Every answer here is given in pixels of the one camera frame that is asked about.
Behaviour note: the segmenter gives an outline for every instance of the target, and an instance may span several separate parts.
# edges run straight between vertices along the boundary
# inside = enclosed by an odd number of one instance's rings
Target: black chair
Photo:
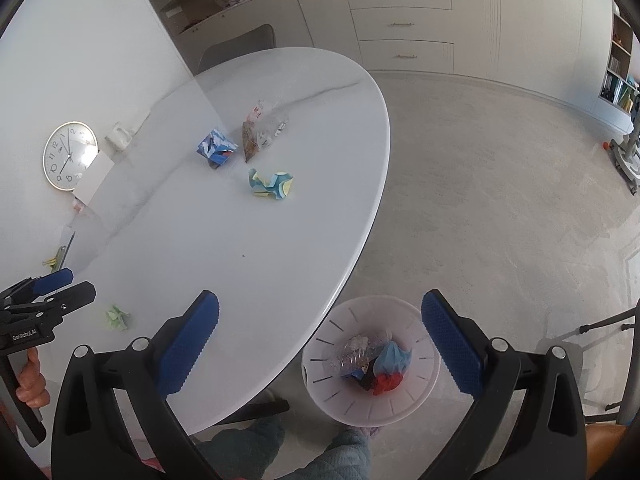
[[[582,325],[578,331],[579,333],[584,334],[594,328],[609,326],[614,323],[624,321],[625,319],[635,317],[637,314],[640,314],[640,300],[638,300],[635,307],[630,308],[621,314],[607,317],[607,319],[603,319],[597,323]],[[629,330],[634,329],[635,327],[635,323],[623,323],[620,329]],[[629,373],[626,376],[625,393],[623,394],[620,402],[608,404],[605,407],[605,410],[609,411],[618,407],[620,407],[620,409],[617,412],[605,413],[604,415],[587,416],[585,417],[585,421],[587,424],[593,424],[594,422],[615,420],[616,424],[628,426],[634,420],[634,417],[640,408],[640,335],[638,335],[638,332],[634,332],[634,342],[631,349],[631,362],[629,364]]]
[[[210,46],[202,54],[198,74],[230,59],[270,48],[276,48],[276,35],[273,27],[266,23],[237,38]]]

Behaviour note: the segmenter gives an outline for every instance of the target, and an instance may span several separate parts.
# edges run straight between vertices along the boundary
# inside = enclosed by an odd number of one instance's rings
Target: white wall
[[[0,74],[2,289],[46,273],[73,216],[42,171],[50,133],[79,120],[100,144],[191,73],[148,0],[25,0],[0,38]]]

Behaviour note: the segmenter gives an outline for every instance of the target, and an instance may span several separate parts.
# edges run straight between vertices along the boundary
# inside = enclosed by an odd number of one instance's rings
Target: white plastic bowl
[[[387,330],[412,360],[402,383],[380,396],[326,366],[332,349],[364,332]],[[429,396],[440,372],[440,354],[422,323],[420,311],[392,296],[366,296],[333,308],[302,352],[302,375],[316,405],[334,420],[372,428],[402,420]]]

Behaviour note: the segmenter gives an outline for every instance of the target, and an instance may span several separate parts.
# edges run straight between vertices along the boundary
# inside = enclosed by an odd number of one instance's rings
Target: crumpled green paper
[[[274,173],[269,180],[260,178],[254,168],[249,170],[249,184],[257,196],[274,196],[282,200],[289,194],[293,177],[289,173]]]
[[[117,305],[112,304],[105,314],[110,330],[126,330],[128,328],[127,319],[129,319],[130,314],[120,310]]]

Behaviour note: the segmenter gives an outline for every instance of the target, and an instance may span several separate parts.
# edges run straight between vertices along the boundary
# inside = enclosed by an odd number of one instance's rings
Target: crumpled blue paper
[[[218,130],[214,129],[202,140],[196,151],[209,159],[209,163],[217,168],[221,164],[224,164],[237,149],[237,144],[232,143]]]
[[[273,195],[276,200],[282,200],[288,195],[292,181],[289,173],[275,173],[267,181],[260,178],[254,168],[249,170],[249,184],[258,196]]]
[[[393,375],[396,372],[404,374],[411,364],[411,354],[411,350],[405,352],[395,341],[389,341],[373,363],[373,374],[376,377],[380,374]]]

